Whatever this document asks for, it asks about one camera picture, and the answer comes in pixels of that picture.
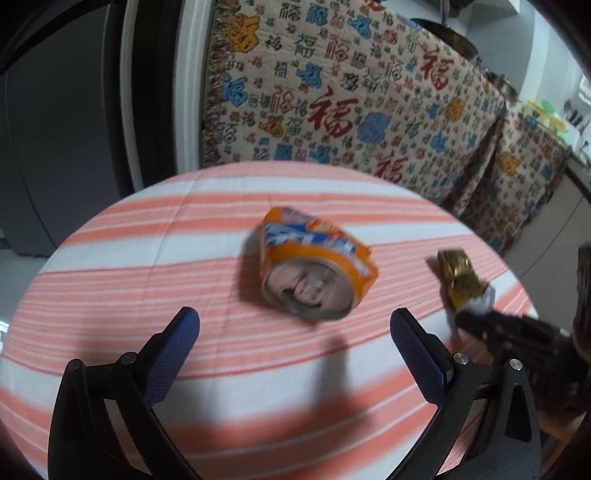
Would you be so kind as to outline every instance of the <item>metal screw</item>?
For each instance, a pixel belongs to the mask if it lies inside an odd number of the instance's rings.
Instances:
[[[470,361],[468,356],[463,352],[454,353],[453,359],[457,364],[460,365],[467,365],[467,363]]]
[[[513,370],[521,370],[523,368],[523,364],[517,360],[516,358],[512,358],[511,360],[509,360],[509,365],[511,366],[511,368]]]
[[[78,370],[81,366],[82,362],[78,359],[71,360],[68,363],[68,370]]]
[[[135,362],[137,359],[138,354],[135,352],[127,352],[121,355],[121,363],[124,365],[129,365]]]

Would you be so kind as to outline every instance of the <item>table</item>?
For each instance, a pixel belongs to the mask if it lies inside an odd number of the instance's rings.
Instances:
[[[257,227],[275,205],[332,220],[372,247],[379,278],[344,320],[305,322],[263,301]],[[375,177],[255,162],[169,179],[90,220],[32,282],[0,357],[0,416],[46,476],[67,362],[138,351],[188,305],[200,313],[201,334],[155,410],[204,478],[386,478],[434,413],[389,337],[392,310],[409,308],[451,350],[486,359],[482,344],[453,334],[429,267],[439,249],[457,247],[496,288],[497,309],[535,313],[513,273],[467,227]],[[139,462],[121,419],[113,422]],[[452,451],[446,468],[461,453]]]

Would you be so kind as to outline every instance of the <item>blue gripper pad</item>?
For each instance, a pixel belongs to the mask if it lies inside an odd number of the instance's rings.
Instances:
[[[392,312],[390,335],[425,400],[440,407],[451,378],[429,350],[431,336],[407,309]]]
[[[158,351],[146,365],[142,394],[149,406],[166,398],[174,379],[199,337],[199,314],[183,307],[163,333],[154,337],[160,340]]]

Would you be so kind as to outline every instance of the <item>patterned blanket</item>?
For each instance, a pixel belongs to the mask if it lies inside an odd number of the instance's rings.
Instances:
[[[204,167],[361,170],[446,207],[499,252],[566,167],[567,150],[466,59],[373,0],[219,0],[212,45]]]

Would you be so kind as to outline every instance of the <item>floor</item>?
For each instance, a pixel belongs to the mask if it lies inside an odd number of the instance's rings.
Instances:
[[[590,241],[591,206],[565,176],[554,197],[505,256],[540,318],[569,330],[572,327],[577,305],[578,248]],[[0,249],[0,337],[44,263],[42,258],[19,257],[11,250]]]
[[[504,257],[540,318],[571,330],[577,307],[579,246],[591,242],[591,206],[564,177],[550,202]]]
[[[18,301],[45,262],[45,258],[19,257],[12,250],[0,250],[0,351]]]

